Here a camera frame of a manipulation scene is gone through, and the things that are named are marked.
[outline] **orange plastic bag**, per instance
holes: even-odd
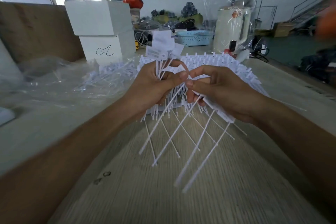
[[[144,3],[142,0],[123,0],[124,3],[129,4],[129,8],[138,8],[141,9],[144,6]]]

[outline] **perforated basket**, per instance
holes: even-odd
[[[207,30],[193,30],[177,32],[178,42],[185,46],[209,45],[213,33]]]

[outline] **fingernail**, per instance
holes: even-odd
[[[194,82],[192,80],[188,80],[188,81],[185,82],[185,84],[189,87],[191,87],[193,85],[193,83]]]
[[[184,78],[186,78],[188,76],[188,73],[186,72],[186,71],[182,71],[181,73],[180,73],[180,78],[181,79],[184,79]]]

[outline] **black handwriting on box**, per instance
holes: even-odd
[[[96,54],[99,56],[99,55],[102,55],[102,54],[105,53],[106,56],[112,56],[114,53],[112,53],[112,54],[107,54],[107,52],[109,51],[110,47],[111,47],[111,45],[107,46],[107,47],[104,48],[104,49],[102,49],[102,48],[99,47],[99,48],[96,50]]]

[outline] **person's left hand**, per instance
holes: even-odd
[[[177,67],[183,65],[187,71],[173,74],[165,72],[162,80],[156,77],[156,63],[145,64],[134,82],[121,98],[127,111],[131,113],[132,120],[142,118],[147,109],[155,104],[162,104],[166,95],[176,86],[180,85],[188,78],[187,66],[180,60],[173,60],[170,66]]]

